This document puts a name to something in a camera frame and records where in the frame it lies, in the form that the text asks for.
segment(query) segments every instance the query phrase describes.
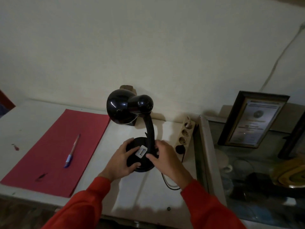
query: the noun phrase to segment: red folder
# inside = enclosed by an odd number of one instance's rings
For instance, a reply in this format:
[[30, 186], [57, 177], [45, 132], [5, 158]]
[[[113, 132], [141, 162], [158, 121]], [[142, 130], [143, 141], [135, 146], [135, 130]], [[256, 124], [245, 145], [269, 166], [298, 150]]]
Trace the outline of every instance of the red folder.
[[[66, 109], [2, 179], [3, 185], [70, 197], [109, 123], [108, 115]], [[81, 134], [68, 168], [64, 168]]]

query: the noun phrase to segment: black picture frame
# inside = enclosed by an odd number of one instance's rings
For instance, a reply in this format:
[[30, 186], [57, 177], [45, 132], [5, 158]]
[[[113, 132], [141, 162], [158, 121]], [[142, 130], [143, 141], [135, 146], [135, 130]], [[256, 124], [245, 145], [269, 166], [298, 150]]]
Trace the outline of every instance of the black picture frame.
[[278, 158], [289, 160], [296, 157], [298, 146], [300, 146], [300, 140], [305, 140], [305, 112], [300, 117], [299, 121], [292, 130], [291, 135], [285, 137], [287, 139], [283, 148], [278, 154]]
[[[239, 91], [234, 105], [231, 109], [227, 122], [223, 128], [223, 131], [219, 137], [218, 145], [225, 145], [225, 146], [234, 146], [234, 147], [245, 147], [245, 148], [258, 148], [261, 141], [265, 137], [267, 131], [270, 129], [272, 123], [289, 100], [290, 96], [287, 95], [277, 95], [277, 94], [269, 94], [269, 93], [261, 93], [261, 92], [246, 92], [246, 91]], [[261, 138], [255, 145], [247, 145], [247, 144], [238, 144], [229, 142], [231, 136], [233, 135], [243, 113], [247, 106], [247, 101], [256, 101], [259, 103], [271, 103], [271, 104], [279, 104], [281, 105], [277, 110], [276, 114], [273, 116], [272, 120], [269, 122], [268, 126], [264, 130]]]

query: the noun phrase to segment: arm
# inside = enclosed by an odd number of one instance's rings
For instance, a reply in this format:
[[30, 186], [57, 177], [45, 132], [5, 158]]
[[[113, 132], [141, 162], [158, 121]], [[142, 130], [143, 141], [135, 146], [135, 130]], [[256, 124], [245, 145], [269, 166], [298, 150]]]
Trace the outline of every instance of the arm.
[[199, 182], [192, 178], [172, 146], [159, 140], [156, 140], [156, 146], [159, 148], [159, 158], [152, 154], [147, 154], [146, 157], [160, 172], [170, 177], [182, 189], [181, 195], [191, 213], [194, 229], [245, 228], [229, 209], [223, 206], [215, 196], [205, 192]]
[[127, 167], [127, 158], [139, 149], [136, 147], [126, 152], [126, 146], [132, 140], [125, 141], [90, 186], [75, 194], [43, 229], [94, 229], [101, 217], [102, 200], [109, 192], [111, 182], [129, 175], [141, 165], [135, 163]]

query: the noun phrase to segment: extension socket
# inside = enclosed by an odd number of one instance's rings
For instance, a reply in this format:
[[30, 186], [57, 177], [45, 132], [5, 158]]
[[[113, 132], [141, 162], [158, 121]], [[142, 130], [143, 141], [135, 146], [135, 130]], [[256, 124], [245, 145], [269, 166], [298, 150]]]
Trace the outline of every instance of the extension socket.
[[174, 146], [174, 150], [177, 152], [177, 156], [180, 161], [185, 159], [193, 135], [194, 127], [195, 122], [192, 121], [189, 116], [187, 116], [183, 121], [177, 142]]

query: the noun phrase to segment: desk lamp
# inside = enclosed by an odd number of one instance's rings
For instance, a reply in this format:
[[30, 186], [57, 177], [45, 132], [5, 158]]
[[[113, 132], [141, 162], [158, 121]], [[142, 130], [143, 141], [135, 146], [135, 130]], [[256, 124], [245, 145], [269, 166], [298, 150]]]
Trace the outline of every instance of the desk lamp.
[[107, 113], [112, 121], [120, 125], [126, 125], [133, 122], [138, 116], [144, 119], [147, 129], [146, 137], [135, 138], [126, 148], [126, 151], [141, 146], [138, 151], [127, 159], [127, 166], [135, 162], [140, 162], [141, 166], [135, 169], [137, 172], [146, 172], [151, 170], [154, 165], [145, 156], [153, 154], [157, 156], [155, 149], [155, 132], [150, 113], [153, 109], [153, 100], [147, 95], [137, 96], [126, 89], [113, 91], [107, 99]]

